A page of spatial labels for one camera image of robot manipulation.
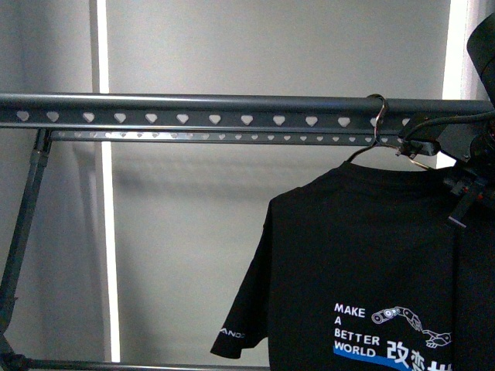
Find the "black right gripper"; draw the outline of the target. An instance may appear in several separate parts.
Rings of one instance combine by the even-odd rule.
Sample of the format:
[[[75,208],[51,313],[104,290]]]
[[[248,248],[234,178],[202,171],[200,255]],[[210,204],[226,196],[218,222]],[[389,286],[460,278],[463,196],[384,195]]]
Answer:
[[[494,200],[494,120],[443,119],[415,115],[399,131],[399,152],[414,158],[440,151],[456,160],[443,185],[460,197],[448,217],[453,226],[465,229],[463,217],[476,201]]]

